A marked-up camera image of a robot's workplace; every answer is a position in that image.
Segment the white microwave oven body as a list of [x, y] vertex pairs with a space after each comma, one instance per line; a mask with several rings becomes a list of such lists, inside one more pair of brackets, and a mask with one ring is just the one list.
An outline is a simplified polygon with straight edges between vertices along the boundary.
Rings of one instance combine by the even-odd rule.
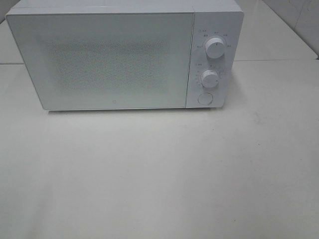
[[[183, 108], [222, 107], [244, 18], [244, 12], [233, 0], [21, 0], [5, 17], [7, 20], [10, 15], [177, 13], [193, 14], [186, 104]], [[213, 36], [221, 36], [226, 43], [224, 55], [218, 59], [210, 59], [205, 53], [204, 44]], [[200, 75], [206, 70], [218, 73], [219, 84], [216, 87], [209, 89], [202, 86]], [[203, 93], [213, 95], [210, 105], [198, 102], [199, 95]]]

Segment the round white door button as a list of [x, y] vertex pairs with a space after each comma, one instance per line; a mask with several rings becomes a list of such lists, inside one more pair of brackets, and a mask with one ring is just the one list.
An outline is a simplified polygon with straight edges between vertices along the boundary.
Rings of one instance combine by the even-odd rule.
[[213, 102], [213, 95], [211, 93], [203, 93], [199, 95], [198, 102], [202, 105], [210, 105]]

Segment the upper white power knob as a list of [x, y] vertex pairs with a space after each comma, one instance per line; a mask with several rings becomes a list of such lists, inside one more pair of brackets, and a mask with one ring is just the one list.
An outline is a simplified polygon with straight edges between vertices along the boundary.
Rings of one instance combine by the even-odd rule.
[[213, 36], [204, 44], [206, 56], [210, 59], [222, 57], [225, 52], [225, 45], [225, 40], [221, 36]]

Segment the white timer knob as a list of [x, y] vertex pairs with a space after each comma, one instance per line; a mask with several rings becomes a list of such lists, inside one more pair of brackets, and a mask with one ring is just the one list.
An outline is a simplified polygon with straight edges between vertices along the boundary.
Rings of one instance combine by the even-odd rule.
[[206, 70], [200, 75], [200, 81], [204, 88], [214, 88], [219, 84], [219, 75], [214, 70]]

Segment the white microwave door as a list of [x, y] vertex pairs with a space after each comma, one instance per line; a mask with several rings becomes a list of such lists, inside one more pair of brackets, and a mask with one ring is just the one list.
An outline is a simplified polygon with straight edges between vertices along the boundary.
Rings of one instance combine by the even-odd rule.
[[45, 110], [183, 108], [193, 14], [10, 15]]

